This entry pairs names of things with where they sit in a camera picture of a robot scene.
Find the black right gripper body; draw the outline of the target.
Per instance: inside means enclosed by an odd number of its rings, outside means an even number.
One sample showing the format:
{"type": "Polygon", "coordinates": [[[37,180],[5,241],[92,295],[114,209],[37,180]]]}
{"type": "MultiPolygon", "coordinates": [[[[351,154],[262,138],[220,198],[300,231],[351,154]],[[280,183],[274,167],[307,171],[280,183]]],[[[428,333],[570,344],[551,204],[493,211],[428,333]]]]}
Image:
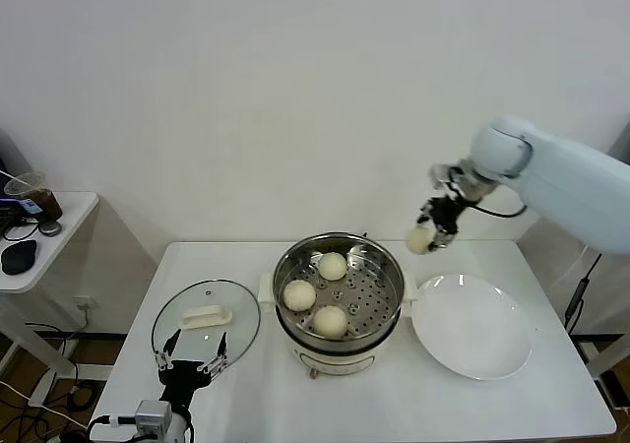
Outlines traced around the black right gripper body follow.
{"type": "Polygon", "coordinates": [[[448,196],[432,197],[428,201],[429,216],[437,230],[446,234],[457,234],[458,218],[466,209],[466,203],[448,196]]]}

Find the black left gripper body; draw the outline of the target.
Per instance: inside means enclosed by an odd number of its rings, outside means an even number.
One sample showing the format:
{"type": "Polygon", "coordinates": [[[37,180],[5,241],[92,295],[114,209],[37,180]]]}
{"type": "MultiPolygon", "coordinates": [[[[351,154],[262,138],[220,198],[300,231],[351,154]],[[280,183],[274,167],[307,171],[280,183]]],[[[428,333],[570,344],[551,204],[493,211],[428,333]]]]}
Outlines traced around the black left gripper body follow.
{"type": "Polygon", "coordinates": [[[202,361],[173,360],[170,368],[158,372],[158,380],[164,386],[160,400],[176,407],[189,407],[197,390],[212,383],[212,375],[199,371],[202,361]]]}

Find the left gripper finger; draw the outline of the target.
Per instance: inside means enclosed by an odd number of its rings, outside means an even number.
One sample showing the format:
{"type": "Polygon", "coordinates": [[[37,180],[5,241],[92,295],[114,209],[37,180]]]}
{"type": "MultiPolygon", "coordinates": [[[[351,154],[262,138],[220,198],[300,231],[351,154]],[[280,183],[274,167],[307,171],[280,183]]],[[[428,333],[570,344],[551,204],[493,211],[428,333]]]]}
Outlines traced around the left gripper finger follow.
{"type": "Polygon", "coordinates": [[[158,368],[172,368],[172,355],[179,340],[181,330],[178,329],[164,343],[161,348],[154,350],[154,357],[158,368]]]}
{"type": "Polygon", "coordinates": [[[209,361],[206,361],[205,363],[200,365],[199,371],[203,372],[204,374],[221,373],[227,366],[226,348],[226,333],[223,333],[220,339],[219,346],[217,348],[216,355],[209,361]]]}

